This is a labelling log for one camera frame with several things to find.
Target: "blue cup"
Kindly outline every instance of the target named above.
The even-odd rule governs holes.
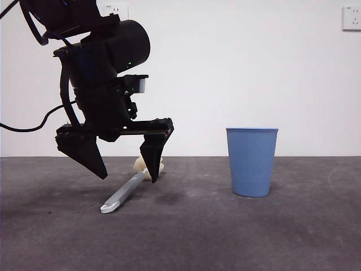
[[[240,196],[268,196],[277,128],[227,128],[232,189]]]

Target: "gray floor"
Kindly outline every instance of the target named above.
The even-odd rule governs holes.
[[[117,212],[133,174],[101,181],[67,158],[1,160],[1,270],[361,270],[361,158],[277,158],[271,193],[231,192],[227,158],[165,158]]]

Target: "gripper jaw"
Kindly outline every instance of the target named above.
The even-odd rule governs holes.
[[[80,163],[99,178],[108,176],[102,156],[96,145],[96,137],[113,142],[121,135],[144,134],[144,143],[140,147],[147,169],[155,183],[159,176],[160,159],[165,143],[172,134],[173,122],[171,119],[156,119],[152,121],[132,121],[127,129],[109,131],[96,134],[85,129],[74,128],[71,124],[60,127],[55,137],[58,150]]]

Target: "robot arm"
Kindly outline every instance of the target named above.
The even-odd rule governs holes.
[[[96,138],[114,142],[121,135],[144,134],[140,151],[152,182],[156,182],[163,147],[174,130],[172,120],[133,121],[137,106],[130,96],[143,92],[148,76],[117,77],[148,59],[150,43],[144,28],[132,20],[120,21],[118,15],[101,17],[96,0],[20,0],[20,5],[41,45],[46,45],[49,39],[65,42],[64,47],[54,51],[54,56],[63,67],[60,96],[71,124],[56,131],[58,150],[100,178],[106,178]],[[43,35],[30,14],[45,26]],[[90,35],[79,43],[66,40],[87,32]],[[79,123],[71,106],[69,80],[78,108],[85,116],[84,124]]]

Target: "cup rim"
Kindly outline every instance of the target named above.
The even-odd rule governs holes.
[[[279,128],[272,127],[228,127],[226,130],[279,130]]]

